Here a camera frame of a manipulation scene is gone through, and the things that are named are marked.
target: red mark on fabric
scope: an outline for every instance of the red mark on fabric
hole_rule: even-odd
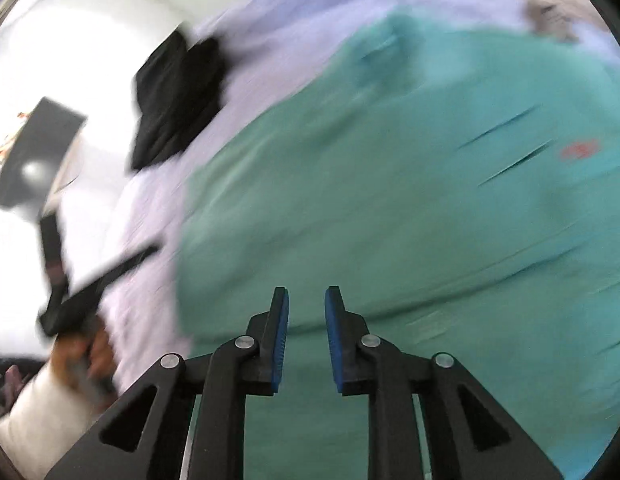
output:
[[[589,158],[595,153],[600,152],[601,146],[598,140],[587,140],[585,142],[574,142],[561,151],[562,158],[570,160]]]

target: green fabric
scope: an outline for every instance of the green fabric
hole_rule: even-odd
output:
[[[404,12],[361,30],[189,181],[194,354],[277,285],[283,383],[248,400],[247,480],[365,478],[366,400],[332,382],[329,285],[405,352],[456,355],[582,478],[620,423],[620,73]]]

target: hand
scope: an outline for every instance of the hand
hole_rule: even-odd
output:
[[[56,338],[50,354],[50,370],[54,376],[72,390],[78,391],[78,383],[69,370],[69,364],[78,361],[90,349],[91,378],[110,377],[116,370],[114,351],[109,343],[109,336],[103,323],[93,341],[80,335],[60,336]]]

